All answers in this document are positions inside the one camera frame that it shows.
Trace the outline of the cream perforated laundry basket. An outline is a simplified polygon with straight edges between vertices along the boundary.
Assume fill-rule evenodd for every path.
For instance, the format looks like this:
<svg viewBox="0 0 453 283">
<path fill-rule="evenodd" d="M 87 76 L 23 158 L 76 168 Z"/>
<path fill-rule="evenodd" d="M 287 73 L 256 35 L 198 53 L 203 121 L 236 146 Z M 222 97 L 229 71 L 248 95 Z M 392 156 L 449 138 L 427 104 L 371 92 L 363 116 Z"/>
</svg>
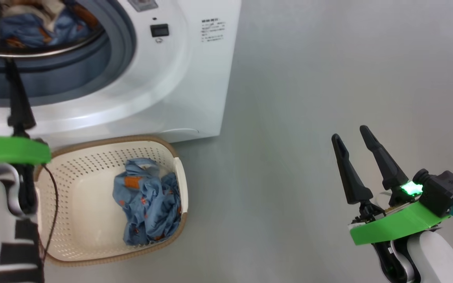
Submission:
<svg viewBox="0 0 453 283">
<path fill-rule="evenodd" d="M 181 222 L 167 240 L 127 246 L 126 217 L 112 197 L 115 176 L 129 159 L 148 158 L 161 175 L 174 172 L 181 195 Z M 39 199 L 37 220 L 46 261 L 77 267 L 127 260 L 162 249 L 182 233 L 188 213 L 188 186 L 178 152 L 154 136 L 126 136 L 81 143 L 57 150 L 52 161 L 35 172 Z"/>
</svg>

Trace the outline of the white front-load washing machine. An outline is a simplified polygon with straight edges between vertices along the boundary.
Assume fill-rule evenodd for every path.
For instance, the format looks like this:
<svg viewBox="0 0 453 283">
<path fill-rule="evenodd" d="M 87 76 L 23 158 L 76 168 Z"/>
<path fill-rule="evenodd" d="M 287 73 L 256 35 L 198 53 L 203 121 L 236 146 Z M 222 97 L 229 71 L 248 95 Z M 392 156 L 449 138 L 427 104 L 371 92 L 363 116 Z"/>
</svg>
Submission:
<svg viewBox="0 0 453 283">
<path fill-rule="evenodd" d="M 87 39 L 45 48 L 0 40 L 0 136 L 11 134 L 6 59 L 36 120 L 28 133 L 51 147 L 219 135 L 242 0 L 156 0 L 140 13 L 127 0 L 76 1 L 102 25 Z"/>
</svg>

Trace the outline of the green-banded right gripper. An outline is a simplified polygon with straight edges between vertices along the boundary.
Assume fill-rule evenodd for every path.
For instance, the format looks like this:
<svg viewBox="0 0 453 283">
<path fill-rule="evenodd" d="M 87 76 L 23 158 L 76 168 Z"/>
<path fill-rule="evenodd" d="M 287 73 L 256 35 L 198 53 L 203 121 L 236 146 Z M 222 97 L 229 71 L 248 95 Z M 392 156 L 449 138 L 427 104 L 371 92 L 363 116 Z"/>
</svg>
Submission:
<svg viewBox="0 0 453 283">
<path fill-rule="evenodd" d="M 360 134 L 366 147 L 372 152 L 379 167 L 385 190 L 401 187 L 398 192 L 411 197 L 410 202 L 382 209 L 373 204 L 370 188 L 367 188 L 350 162 L 350 154 L 340 135 L 333 134 L 332 145 L 348 204 L 360 204 L 360 216 L 348 225 L 355 245 L 366 245 L 397 240 L 427 230 L 444 221 L 425 208 L 418 197 L 422 185 L 409 182 L 385 147 L 366 125 L 360 126 Z"/>
</svg>

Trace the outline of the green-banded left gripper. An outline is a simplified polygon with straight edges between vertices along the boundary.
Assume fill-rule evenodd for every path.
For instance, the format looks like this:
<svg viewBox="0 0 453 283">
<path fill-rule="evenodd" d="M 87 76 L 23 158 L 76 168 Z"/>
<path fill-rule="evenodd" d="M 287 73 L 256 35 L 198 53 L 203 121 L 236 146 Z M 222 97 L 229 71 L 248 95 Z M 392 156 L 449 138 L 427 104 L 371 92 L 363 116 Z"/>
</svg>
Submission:
<svg viewBox="0 0 453 283">
<path fill-rule="evenodd" d="M 9 83 L 10 115 L 7 119 L 12 127 L 12 136 L 28 136 L 27 130 L 36 126 L 32 107 L 16 63 L 6 59 L 6 79 Z M 24 137 L 0 136 L 0 164 L 47 164 L 52 153 L 47 144 Z"/>
</svg>

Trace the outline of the grey warning sticker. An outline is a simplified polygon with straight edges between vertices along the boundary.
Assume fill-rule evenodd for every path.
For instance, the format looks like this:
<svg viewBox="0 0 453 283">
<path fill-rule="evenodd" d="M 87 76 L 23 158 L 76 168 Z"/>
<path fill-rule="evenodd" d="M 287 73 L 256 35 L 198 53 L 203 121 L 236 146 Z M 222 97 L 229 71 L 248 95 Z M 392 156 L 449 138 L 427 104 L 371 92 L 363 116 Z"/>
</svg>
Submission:
<svg viewBox="0 0 453 283">
<path fill-rule="evenodd" d="M 138 13 L 158 8 L 156 0 L 127 0 L 127 1 Z"/>
</svg>

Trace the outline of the blue orange-print garment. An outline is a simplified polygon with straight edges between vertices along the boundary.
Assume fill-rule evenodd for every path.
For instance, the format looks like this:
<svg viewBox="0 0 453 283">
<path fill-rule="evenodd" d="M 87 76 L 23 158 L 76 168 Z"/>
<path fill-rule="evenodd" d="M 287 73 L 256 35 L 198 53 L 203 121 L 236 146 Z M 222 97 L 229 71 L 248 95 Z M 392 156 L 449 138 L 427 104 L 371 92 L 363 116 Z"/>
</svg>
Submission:
<svg viewBox="0 0 453 283">
<path fill-rule="evenodd" d="M 181 222 L 181 195 L 174 172 L 161 175 L 152 159 L 129 159 L 124 172 L 115 176 L 112 197 L 127 223 L 123 241 L 142 246 L 167 240 Z"/>
</svg>

